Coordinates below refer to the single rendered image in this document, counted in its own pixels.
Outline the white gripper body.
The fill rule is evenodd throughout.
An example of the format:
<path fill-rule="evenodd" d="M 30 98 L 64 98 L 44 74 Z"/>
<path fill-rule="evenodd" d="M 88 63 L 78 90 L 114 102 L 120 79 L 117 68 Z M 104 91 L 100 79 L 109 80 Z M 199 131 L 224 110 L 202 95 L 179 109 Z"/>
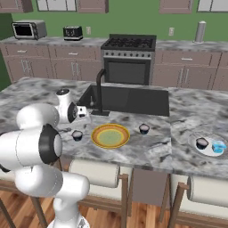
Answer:
<path fill-rule="evenodd" d="M 82 125 L 90 124 L 91 123 L 91 117 L 85 116 L 79 120 L 79 123 Z"/>

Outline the dark yogurt container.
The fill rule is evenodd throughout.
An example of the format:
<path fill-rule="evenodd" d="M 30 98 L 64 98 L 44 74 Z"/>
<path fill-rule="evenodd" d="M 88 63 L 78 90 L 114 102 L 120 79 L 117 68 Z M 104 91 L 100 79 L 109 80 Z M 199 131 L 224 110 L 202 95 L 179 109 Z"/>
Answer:
<path fill-rule="evenodd" d="M 146 125 L 146 124 L 141 124 L 139 126 L 139 130 L 140 130 L 141 134 L 148 134 L 149 130 L 150 130 L 150 127 L 148 125 Z"/>
<path fill-rule="evenodd" d="M 196 147 L 199 150 L 205 150 L 207 146 L 208 146 L 208 141 L 205 138 L 200 137 L 196 140 Z"/>
<path fill-rule="evenodd" d="M 73 139 L 76 141 L 76 142 L 79 142 L 82 137 L 83 137 L 83 133 L 81 131 L 78 131 L 78 130 L 75 130 L 71 136 L 73 137 Z"/>

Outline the yellow round plate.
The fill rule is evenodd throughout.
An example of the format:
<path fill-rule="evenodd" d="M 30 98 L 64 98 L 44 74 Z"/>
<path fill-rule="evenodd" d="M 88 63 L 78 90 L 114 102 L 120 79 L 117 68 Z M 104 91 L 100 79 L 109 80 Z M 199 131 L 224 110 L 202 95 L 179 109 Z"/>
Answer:
<path fill-rule="evenodd" d="M 119 124 L 97 126 L 91 133 L 93 143 L 103 149 L 116 149 L 125 145 L 130 139 L 127 128 Z"/>

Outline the black sink tap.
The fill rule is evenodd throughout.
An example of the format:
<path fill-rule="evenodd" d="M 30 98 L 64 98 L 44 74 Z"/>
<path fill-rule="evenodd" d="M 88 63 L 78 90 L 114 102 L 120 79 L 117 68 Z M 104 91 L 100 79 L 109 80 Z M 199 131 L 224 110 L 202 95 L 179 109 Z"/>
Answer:
<path fill-rule="evenodd" d="M 97 101 L 95 102 L 92 115 L 108 117 L 110 112 L 102 107 L 102 76 L 105 75 L 105 69 L 101 69 L 96 77 Z"/>

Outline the black sink basin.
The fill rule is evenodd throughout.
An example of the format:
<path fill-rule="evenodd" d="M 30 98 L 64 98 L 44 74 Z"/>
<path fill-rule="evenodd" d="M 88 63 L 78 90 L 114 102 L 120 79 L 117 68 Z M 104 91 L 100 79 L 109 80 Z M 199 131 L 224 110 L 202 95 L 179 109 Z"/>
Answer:
<path fill-rule="evenodd" d="M 168 91 L 103 86 L 102 109 L 168 117 Z"/>

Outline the white cushioned wooden stool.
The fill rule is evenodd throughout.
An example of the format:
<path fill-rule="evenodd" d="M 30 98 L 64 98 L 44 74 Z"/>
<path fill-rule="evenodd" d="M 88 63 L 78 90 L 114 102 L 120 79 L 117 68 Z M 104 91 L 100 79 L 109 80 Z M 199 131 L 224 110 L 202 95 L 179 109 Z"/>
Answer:
<path fill-rule="evenodd" d="M 199 176 L 168 175 L 159 215 L 163 221 L 167 202 L 167 228 L 228 228 L 228 181 Z"/>
<path fill-rule="evenodd" d="M 89 179 L 90 191 L 79 204 L 121 215 L 121 228 L 132 215 L 134 170 L 117 164 L 74 159 L 68 171 Z"/>

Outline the brown base cupboard run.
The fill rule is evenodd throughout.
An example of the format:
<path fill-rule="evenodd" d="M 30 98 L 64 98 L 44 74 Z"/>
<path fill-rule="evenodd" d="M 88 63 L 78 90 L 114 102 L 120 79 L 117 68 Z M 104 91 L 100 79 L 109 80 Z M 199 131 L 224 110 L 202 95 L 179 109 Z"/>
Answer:
<path fill-rule="evenodd" d="M 154 86 L 210 90 L 222 59 L 221 52 L 156 51 Z"/>
<path fill-rule="evenodd" d="M 98 46 L 1 44 L 9 77 L 94 81 L 102 68 Z"/>

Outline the steel range with oven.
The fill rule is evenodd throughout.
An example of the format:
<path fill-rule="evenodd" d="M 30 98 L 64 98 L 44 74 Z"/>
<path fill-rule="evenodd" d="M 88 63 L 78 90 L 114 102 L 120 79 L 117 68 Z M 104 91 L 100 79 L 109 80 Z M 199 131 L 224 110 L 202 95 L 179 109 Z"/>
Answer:
<path fill-rule="evenodd" d="M 110 34 L 101 46 L 105 82 L 148 86 L 156 40 L 156 35 Z"/>

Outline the black toaster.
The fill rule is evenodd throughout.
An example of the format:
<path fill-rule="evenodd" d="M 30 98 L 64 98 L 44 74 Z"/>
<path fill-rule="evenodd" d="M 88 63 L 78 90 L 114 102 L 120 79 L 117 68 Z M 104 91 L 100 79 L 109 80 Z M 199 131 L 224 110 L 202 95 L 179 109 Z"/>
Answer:
<path fill-rule="evenodd" d="M 83 38 L 81 26 L 66 26 L 63 29 L 63 38 L 69 41 L 78 41 Z"/>

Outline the silver toaster oven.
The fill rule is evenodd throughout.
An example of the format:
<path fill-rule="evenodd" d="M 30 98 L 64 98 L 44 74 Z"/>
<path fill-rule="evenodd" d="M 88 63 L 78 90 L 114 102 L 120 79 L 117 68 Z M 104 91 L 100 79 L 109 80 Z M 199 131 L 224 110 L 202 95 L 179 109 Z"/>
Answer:
<path fill-rule="evenodd" d="M 18 20 L 12 23 L 16 39 L 38 40 L 47 36 L 46 25 L 43 20 Z"/>

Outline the white framed window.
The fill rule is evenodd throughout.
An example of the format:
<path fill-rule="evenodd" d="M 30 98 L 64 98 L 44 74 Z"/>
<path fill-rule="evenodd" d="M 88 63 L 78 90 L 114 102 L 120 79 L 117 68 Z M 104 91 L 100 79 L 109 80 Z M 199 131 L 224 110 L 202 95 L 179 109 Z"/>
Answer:
<path fill-rule="evenodd" d="M 36 0 L 40 12 L 75 12 L 77 10 L 76 0 Z"/>
<path fill-rule="evenodd" d="M 198 12 L 228 12 L 228 0 L 199 0 Z"/>

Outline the blue small container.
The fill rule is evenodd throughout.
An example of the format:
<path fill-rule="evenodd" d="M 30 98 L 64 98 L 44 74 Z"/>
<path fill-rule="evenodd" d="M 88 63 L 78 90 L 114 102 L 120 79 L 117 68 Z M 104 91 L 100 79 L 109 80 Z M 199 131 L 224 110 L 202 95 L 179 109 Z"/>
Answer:
<path fill-rule="evenodd" d="M 226 145 L 223 141 L 213 141 L 212 142 L 212 150 L 216 154 L 222 154 L 226 149 Z"/>

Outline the steel cylinder canister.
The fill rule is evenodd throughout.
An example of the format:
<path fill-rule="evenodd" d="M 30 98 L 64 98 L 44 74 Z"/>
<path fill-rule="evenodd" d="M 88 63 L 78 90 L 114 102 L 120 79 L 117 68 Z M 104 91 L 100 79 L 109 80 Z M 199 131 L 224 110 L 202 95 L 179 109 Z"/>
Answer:
<path fill-rule="evenodd" d="M 207 23 L 203 20 L 198 22 L 196 36 L 194 39 L 194 42 L 196 44 L 201 44 L 203 42 L 203 38 L 204 38 L 205 30 L 206 30 L 206 25 L 207 25 Z"/>

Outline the brown wall cupboard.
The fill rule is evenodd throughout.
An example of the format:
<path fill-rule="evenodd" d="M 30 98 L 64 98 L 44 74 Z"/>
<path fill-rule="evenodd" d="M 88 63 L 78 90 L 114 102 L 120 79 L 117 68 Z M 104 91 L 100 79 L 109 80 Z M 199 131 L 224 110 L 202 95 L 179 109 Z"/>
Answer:
<path fill-rule="evenodd" d="M 77 11 L 80 13 L 107 13 L 109 0 L 77 0 Z"/>
<path fill-rule="evenodd" d="M 31 0 L 0 0 L 0 13 L 32 12 Z"/>
<path fill-rule="evenodd" d="M 193 0 L 160 0 L 161 14 L 190 14 Z"/>

